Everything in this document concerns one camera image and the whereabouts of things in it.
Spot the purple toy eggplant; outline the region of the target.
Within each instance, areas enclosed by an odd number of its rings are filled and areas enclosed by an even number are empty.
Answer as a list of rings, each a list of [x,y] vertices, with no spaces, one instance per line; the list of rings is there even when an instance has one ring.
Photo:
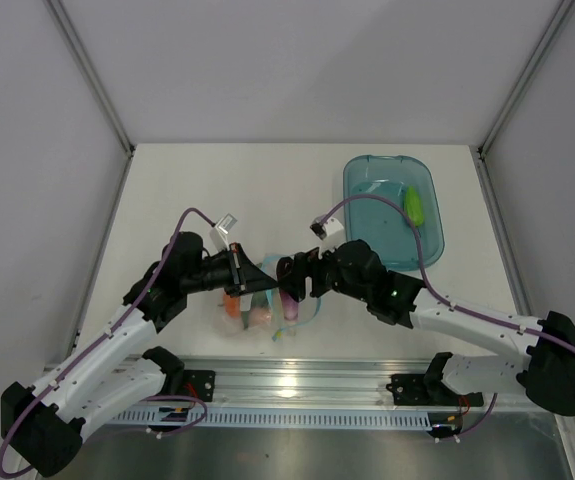
[[[282,281],[290,272],[293,260],[290,257],[283,257],[277,264],[277,278]],[[299,303],[296,302],[289,293],[282,287],[279,288],[280,299],[283,308],[284,320],[287,323],[296,323],[299,317]]]

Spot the orange toy pumpkin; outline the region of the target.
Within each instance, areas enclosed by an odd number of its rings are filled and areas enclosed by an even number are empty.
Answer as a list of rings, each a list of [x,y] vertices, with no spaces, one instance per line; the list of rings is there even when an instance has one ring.
[[[223,295],[223,306],[225,313],[230,318],[241,317],[241,302],[239,297],[231,297],[227,294]]]

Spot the peach toy egg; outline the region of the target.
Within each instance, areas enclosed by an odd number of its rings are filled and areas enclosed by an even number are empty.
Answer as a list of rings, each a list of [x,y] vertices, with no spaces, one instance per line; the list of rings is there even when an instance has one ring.
[[[267,326],[272,322],[272,312],[268,308],[253,308],[248,315],[250,327]]]

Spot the clear zip bag blue zipper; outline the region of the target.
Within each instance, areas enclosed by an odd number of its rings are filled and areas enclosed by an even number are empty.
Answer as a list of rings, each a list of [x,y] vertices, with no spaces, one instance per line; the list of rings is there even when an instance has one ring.
[[[265,336],[270,337],[272,342],[280,342],[288,337],[295,336],[301,327],[311,323],[320,314],[322,308],[321,299],[306,298],[302,302],[298,302],[298,321],[296,323],[287,323],[284,320],[279,289],[276,288],[239,297],[241,302],[241,317],[230,318],[224,310],[224,294],[226,293],[222,292],[222,299],[218,304],[219,311],[221,312],[221,320],[217,325],[225,336]],[[272,312],[271,324],[267,326],[250,327],[248,315],[253,308],[270,309]]]

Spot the light green toy vegetable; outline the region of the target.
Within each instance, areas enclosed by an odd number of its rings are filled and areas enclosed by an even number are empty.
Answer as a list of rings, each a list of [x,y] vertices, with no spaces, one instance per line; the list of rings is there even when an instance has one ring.
[[[408,186],[405,190],[403,208],[415,227],[420,227],[424,224],[425,216],[422,201],[418,191],[413,186]]]

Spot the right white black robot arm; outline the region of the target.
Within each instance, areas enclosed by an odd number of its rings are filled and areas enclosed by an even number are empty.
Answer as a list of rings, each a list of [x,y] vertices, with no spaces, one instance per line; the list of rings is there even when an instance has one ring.
[[[473,358],[449,352],[434,357],[423,389],[435,403],[457,394],[523,394],[551,413],[575,415],[575,326],[564,314],[512,316],[442,297],[427,281],[388,270],[362,240],[283,257],[277,276],[280,289],[296,301],[334,291],[364,302],[388,325],[441,333],[487,350]]]

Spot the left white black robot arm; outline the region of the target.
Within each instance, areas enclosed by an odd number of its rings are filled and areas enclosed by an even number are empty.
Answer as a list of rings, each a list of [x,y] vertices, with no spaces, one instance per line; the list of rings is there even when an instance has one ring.
[[[161,259],[131,287],[103,330],[31,385],[14,382],[3,391],[0,477],[16,476],[3,466],[7,449],[41,476],[51,477],[119,413],[145,399],[180,396],[184,364],[163,347],[146,350],[126,371],[115,369],[177,317],[189,295],[222,289],[240,297],[276,286],[276,280],[254,264],[240,244],[206,256],[200,235],[175,233]]]

